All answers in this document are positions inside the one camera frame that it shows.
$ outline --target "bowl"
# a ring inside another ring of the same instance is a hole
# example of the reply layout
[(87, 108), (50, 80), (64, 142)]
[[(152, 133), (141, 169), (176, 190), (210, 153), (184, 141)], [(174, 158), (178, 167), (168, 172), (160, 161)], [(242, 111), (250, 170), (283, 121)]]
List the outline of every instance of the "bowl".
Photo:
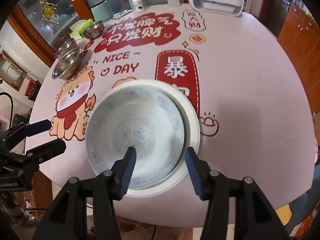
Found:
[(77, 47), (76, 40), (74, 38), (71, 38), (60, 46), (60, 48), (57, 50), (56, 54), (54, 54), (54, 57), (57, 59), (62, 59), (65, 53), (67, 53), (68, 51), (70, 51), (76, 47)]
[(94, 40), (103, 34), (103, 30), (103, 21), (99, 21), (89, 25), (82, 34), (85, 38), (89, 40)]
[(81, 66), (80, 48), (74, 48), (68, 51), (62, 59), (59, 60), (52, 72), (52, 79), (69, 79), (76, 73)]
[(130, 189), (150, 187), (178, 162), (184, 144), (183, 120), (176, 105), (146, 85), (117, 90), (92, 114), (86, 134), (89, 162), (96, 175), (111, 169), (128, 147), (137, 151)]
[[(175, 185), (177, 185), (180, 181), (182, 181), (182, 179), (188, 174), (187, 165), (184, 159), (184, 151), (187, 147), (191, 146), (193, 147), (195, 152), (198, 153), (199, 145), (200, 145), (200, 126), (199, 126), (199, 121), (198, 121), (196, 111), (194, 110), (188, 98), (177, 88), (161, 81), (140, 79), (140, 80), (134, 80), (134, 81), (122, 83), (121, 85), (118, 85), (117, 87), (108, 91), (100, 99), (97, 105), (99, 106), (105, 100), (105, 98), (109, 97), (110, 95), (112, 95), (118, 90), (122, 90), (128, 87), (139, 86), (139, 85), (144, 85), (144, 86), (157, 89), (163, 94), (165, 94), (166, 96), (168, 96), (178, 108), (182, 117), (184, 130), (185, 130), (182, 154), (180, 155), (177, 164), (169, 172), (169, 174), (167, 174), (167, 176), (165, 176), (161, 181), (157, 182), (152, 186), (141, 188), (141, 189), (128, 189), (126, 194), (129, 197), (144, 198), (144, 197), (156, 196), (170, 190)], [(90, 125), (91, 118), (92, 118), (92, 115), (89, 118), (88, 125)], [(88, 159), (89, 159), (90, 166), (94, 171), (93, 163), (90, 161), (89, 155), (88, 155)]]

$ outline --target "cartoon dog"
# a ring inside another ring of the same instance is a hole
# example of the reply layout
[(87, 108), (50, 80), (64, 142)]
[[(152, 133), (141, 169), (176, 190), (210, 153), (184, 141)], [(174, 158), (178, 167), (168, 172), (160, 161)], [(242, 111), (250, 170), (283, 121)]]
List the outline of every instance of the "cartoon dog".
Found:
[(57, 115), (52, 118), (49, 134), (70, 141), (75, 136), (79, 141), (84, 140), (88, 123), (88, 111), (93, 109), (96, 96), (88, 98), (88, 92), (93, 86), (92, 66), (88, 62), (82, 69), (63, 84), (57, 97)]

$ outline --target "red scarf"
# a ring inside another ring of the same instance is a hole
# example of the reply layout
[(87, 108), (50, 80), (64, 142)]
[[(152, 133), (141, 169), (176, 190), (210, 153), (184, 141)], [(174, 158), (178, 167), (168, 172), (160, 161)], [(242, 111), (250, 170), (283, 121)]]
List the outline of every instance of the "red scarf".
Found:
[(76, 110), (84, 103), (84, 101), (87, 99), (87, 96), (88, 94), (85, 94), (71, 106), (68, 106), (67, 108), (57, 112), (58, 118), (64, 118), (63, 127), (65, 130), (68, 130), (71, 127), (72, 123), (76, 120)]

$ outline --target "white bowl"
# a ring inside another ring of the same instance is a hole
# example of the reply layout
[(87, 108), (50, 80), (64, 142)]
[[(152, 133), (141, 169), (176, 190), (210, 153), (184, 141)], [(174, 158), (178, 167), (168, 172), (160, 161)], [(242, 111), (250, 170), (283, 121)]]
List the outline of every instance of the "white bowl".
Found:
[(183, 143), (179, 110), (169, 97), (147, 85), (112, 91), (92, 114), (86, 135), (96, 175), (111, 169), (128, 147), (136, 148), (130, 189), (152, 186), (167, 176), (177, 164)]
[(100, 102), (103, 102), (105, 98), (107, 98), (109, 95), (115, 93), (118, 90), (121, 90), (126, 87), (139, 85), (147, 85), (153, 87), (167, 95), (175, 103), (178, 110), (180, 111), (185, 129), (185, 140), (182, 154), (180, 155), (177, 164), (170, 171), (170, 173), (160, 182), (150, 187), (146, 187), (143, 189), (128, 189), (126, 196), (141, 198), (151, 197), (166, 192), (167, 190), (177, 185), (188, 174), (188, 169), (184, 159), (184, 151), (187, 147), (191, 146), (193, 147), (195, 152), (198, 153), (200, 145), (200, 127), (196, 111), (194, 110), (192, 104), (187, 99), (187, 97), (177, 88), (162, 81), (140, 79), (123, 83), (106, 93), (104, 97), (100, 100)]

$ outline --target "table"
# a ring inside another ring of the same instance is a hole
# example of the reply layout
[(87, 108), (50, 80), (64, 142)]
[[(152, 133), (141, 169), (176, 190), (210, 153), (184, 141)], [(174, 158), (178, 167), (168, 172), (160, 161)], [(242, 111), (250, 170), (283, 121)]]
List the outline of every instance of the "table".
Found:
[[(51, 79), (52, 67), (36, 99), (30, 122), (49, 119), (53, 126), (28, 138), (26, 149), (57, 135), (67, 144), (63, 155), (40, 165), (52, 181), (63, 186), (72, 176), (94, 177), (84, 141), (92, 108), (114, 86), (144, 78), (175, 85), (191, 101), (202, 134), (198, 155), (212, 169), (234, 179), (251, 176), (274, 208), (311, 187), (315, 136), (306, 94), (285, 52), (252, 15), (157, 5), (105, 25), (102, 37), (78, 43), (82, 71), (65, 82)], [(207, 202), (187, 175), (161, 195), (124, 197), (114, 206), (137, 221), (202, 227)]]

